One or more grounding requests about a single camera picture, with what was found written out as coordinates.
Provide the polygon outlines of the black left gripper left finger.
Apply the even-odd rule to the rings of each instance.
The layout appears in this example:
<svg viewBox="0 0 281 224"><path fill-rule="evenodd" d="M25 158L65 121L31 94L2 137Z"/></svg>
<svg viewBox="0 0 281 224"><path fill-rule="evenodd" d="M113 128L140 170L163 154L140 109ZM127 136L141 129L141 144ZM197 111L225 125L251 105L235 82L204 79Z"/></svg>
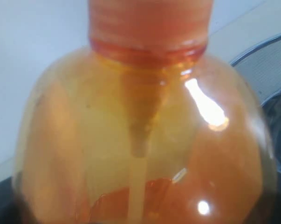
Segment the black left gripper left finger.
<svg viewBox="0 0 281 224"><path fill-rule="evenodd" d="M11 182L11 177L0 182L0 224L21 224Z"/></svg>

